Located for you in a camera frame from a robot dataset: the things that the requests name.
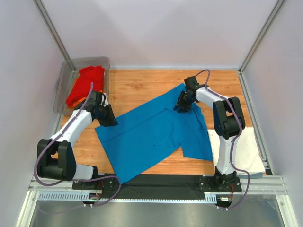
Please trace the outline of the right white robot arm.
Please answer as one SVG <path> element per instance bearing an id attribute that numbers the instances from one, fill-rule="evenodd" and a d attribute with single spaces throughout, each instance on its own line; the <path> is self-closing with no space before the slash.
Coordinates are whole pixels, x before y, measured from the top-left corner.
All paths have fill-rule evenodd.
<path id="1" fill-rule="evenodd" d="M 200 85 L 195 76 L 184 80 L 185 90 L 181 91 L 175 110 L 188 112 L 194 102 L 202 102 L 213 110 L 214 129 L 219 136 L 219 158 L 213 176 L 199 176 L 203 192 L 241 192 L 233 160 L 237 143 L 245 120 L 237 97 L 226 97 L 214 92 L 207 84 Z"/>

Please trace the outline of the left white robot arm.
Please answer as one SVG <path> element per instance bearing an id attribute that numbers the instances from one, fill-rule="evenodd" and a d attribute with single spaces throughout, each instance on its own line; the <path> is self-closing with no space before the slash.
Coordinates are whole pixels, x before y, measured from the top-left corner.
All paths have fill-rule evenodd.
<path id="1" fill-rule="evenodd" d="M 98 120 L 104 127 L 118 124 L 106 94 L 99 91 L 90 91 L 88 97 L 74 108 L 69 120 L 56 134 L 38 142 L 34 178 L 40 185 L 49 185 L 42 182 L 45 178 L 55 180 L 56 184 L 80 181 L 89 190 L 99 186 L 97 167 L 78 164 L 73 153 L 75 142 L 94 120 Z"/>

